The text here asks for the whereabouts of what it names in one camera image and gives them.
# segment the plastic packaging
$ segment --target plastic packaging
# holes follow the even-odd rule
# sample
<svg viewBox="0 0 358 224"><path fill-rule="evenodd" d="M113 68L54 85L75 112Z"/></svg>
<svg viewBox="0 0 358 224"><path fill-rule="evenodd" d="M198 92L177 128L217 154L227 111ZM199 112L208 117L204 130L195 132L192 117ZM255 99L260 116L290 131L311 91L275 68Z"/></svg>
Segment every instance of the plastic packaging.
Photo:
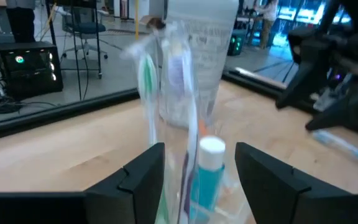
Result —
<svg viewBox="0 0 358 224"><path fill-rule="evenodd" d="M232 28L236 20L238 0L170 0L167 23L184 24L185 36L193 55L195 75L200 95L200 116L206 123L212 122L219 82L226 61ZM164 57L163 66L169 66ZM169 85L162 80L161 87ZM187 128L186 104L176 103L167 96L160 104L160 115L169 123Z"/></svg>
<svg viewBox="0 0 358 224"><path fill-rule="evenodd" d="M224 172L224 152L226 144L216 136L200 139L198 164L191 188L190 217L196 223L206 223L213 212L218 198Z"/></svg>
<svg viewBox="0 0 358 224"><path fill-rule="evenodd" d="M158 78L158 69L154 72L154 68L157 68L157 60L151 62L153 58L157 58L158 51L155 49L155 43L161 45L164 53L162 70L165 72L162 72L160 78ZM150 124L149 127L153 125L155 127L150 128L149 143L153 144L155 141L165 143L164 185L156 224L202 224L204 222L243 224L250 209L247 207L238 178L233 175L236 174L233 172L234 154L223 150L224 153L220 154L220 159L217 157L214 160L215 163L211 163L210 159L205 159L207 154L203 154L204 152L198 155L200 136L213 135L224 139L221 136L224 131L222 131L222 125L220 126L217 122L206 126L205 120L200 116L198 81L193 73L193 57L188 39L183 32L183 24L167 24L164 33L156 31L144 37L126 49L122 56L135 60L138 71L138 89L147 114L146 118ZM155 75L153 75L154 78L149 79L147 74ZM160 89L158 89L159 80L165 81L165 85L161 85ZM155 94L155 88L149 88L149 83L155 86L153 85L155 81L157 81L157 94ZM183 105L181 108L188 119L186 129L171 125L174 121L171 116L158 118L157 113L154 114L155 116L152 112L148 113L148 108L153 108L153 106L155 108L154 103L159 104L161 108L162 103L167 103L167 98L172 100L172 104ZM208 173L208 169L212 166L221 168L214 169L217 173L209 175L212 173ZM211 178L214 180L208 180L208 182L215 184L207 197L204 195L200 197L200 190L203 188L201 185L205 184L203 180L205 174L210 177L214 176Z"/></svg>

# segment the gray floor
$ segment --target gray floor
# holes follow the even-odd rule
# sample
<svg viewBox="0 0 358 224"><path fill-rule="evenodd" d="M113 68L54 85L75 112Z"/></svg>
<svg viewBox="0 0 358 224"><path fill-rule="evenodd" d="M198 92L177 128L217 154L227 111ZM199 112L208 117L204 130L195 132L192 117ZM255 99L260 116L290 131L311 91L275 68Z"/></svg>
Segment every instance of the gray floor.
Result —
<svg viewBox="0 0 358 224"><path fill-rule="evenodd" d="M40 30L44 28L43 24L47 20L45 9L36 10L35 33L36 39L40 38ZM64 49L69 49L74 46L73 37L69 37L65 31L62 30L62 17L57 15L54 19L55 36L57 40L58 51L61 54ZM121 22L114 20L112 17L104 18L104 25L108 30L134 30L132 22ZM141 32L148 32L145 26L139 29ZM47 33L43 39L44 41L52 42L50 33ZM104 32L100 35L100 47L108 52L108 59L101 59L101 69L103 73L102 79L98 78L98 72L82 71L80 73L81 93L82 98L86 89L88 81L88 90L86 93L86 100L97 96L108 95L123 90L136 88L137 82L134 70L133 60L124 60L120 57L122 50L135 41L134 34L125 34L122 32ZM89 40L90 44L96 45L96 40ZM68 54L68 59L75 59L73 52ZM87 60L96 60L97 53L90 52ZM256 71L258 74L272 78L276 81L282 82L285 74L291 65L291 55L288 48L272 47L270 50L255 51L252 48L244 47L243 53L240 56L228 57L226 60L227 67L240 67L252 72ZM296 71L294 66L288 74L286 83L290 81ZM76 71L63 72L64 89L59 93L50 93L42 96L36 96L24 100L24 102L47 102L54 105L66 105L80 100L79 86ZM34 103L25 106L20 110L20 113L0 114L0 121L18 116L25 116L34 111L44 110L53 106Z"/></svg>
<svg viewBox="0 0 358 224"><path fill-rule="evenodd" d="M255 50L253 47L245 46L240 55L228 56L226 59L226 67L243 68L286 84L291 81L298 69L298 65L292 66L292 64L288 46L271 47L265 50Z"/></svg>

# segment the wooden table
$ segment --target wooden table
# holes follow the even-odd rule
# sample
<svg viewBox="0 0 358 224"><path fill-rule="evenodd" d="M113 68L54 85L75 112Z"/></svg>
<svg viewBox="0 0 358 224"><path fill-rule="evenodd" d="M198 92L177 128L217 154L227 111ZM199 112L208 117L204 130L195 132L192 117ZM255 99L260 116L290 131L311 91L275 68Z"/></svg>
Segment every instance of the wooden table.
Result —
<svg viewBox="0 0 358 224"><path fill-rule="evenodd" d="M222 82L214 117L227 142L227 166L234 176L234 146L244 141L358 193L358 162L313 140L304 129L308 114L292 108L278 112L271 99ZM87 189L146 149L146 130L136 100L1 138L0 192ZM358 146L358 134L342 128L331 131ZM182 130L165 139L171 146L185 136Z"/></svg>

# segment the computer tower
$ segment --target computer tower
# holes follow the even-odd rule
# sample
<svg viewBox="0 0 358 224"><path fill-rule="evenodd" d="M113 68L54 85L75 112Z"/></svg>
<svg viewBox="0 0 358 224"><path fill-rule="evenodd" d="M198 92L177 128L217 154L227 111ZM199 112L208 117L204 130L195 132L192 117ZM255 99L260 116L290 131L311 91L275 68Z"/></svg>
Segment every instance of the computer tower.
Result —
<svg viewBox="0 0 358 224"><path fill-rule="evenodd" d="M0 70L15 100L63 90L57 48L48 42L0 44Z"/></svg>
<svg viewBox="0 0 358 224"><path fill-rule="evenodd" d="M227 51L227 56L236 56L240 55L242 51L242 46L246 38L245 30L233 30L233 33L230 38L229 50Z"/></svg>
<svg viewBox="0 0 358 224"><path fill-rule="evenodd" d="M158 143L83 192L0 193L0 224L154 224L164 158Z"/></svg>
<svg viewBox="0 0 358 224"><path fill-rule="evenodd" d="M236 166L256 223L358 224L358 195L243 142L236 146Z"/></svg>

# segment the office chair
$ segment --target office chair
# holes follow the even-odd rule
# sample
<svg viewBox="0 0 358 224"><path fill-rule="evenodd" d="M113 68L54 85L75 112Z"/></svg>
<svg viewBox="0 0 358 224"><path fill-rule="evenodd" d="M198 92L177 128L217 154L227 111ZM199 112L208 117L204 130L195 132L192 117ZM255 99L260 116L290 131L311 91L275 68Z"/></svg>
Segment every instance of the office chair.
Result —
<svg viewBox="0 0 358 224"><path fill-rule="evenodd" d="M106 31L106 27L103 25L102 21L103 21L103 16L108 15L108 13L102 10L97 10L98 14L100 15L100 20L98 22L95 22L95 14L93 9L75 7L73 12L68 12L68 11L70 11L70 8L66 8L66 10L64 10L62 7L59 7L57 9L57 13L63 16L63 23L66 26L65 30L70 32L71 35L75 35L76 37L79 37L81 41L84 40L85 42L83 44L77 45L76 47L72 47L70 49L64 50L62 57L67 57L67 52L72 52L75 51L76 49L77 51L84 49L86 55L89 54L90 50L93 50L95 52L99 52L100 54L104 54L103 57L107 59L108 58L107 52L98 49L97 46L89 44L88 40L97 39L96 25L98 26L99 33ZM81 20L82 14L86 14L86 15L91 14L90 21L83 22Z"/></svg>

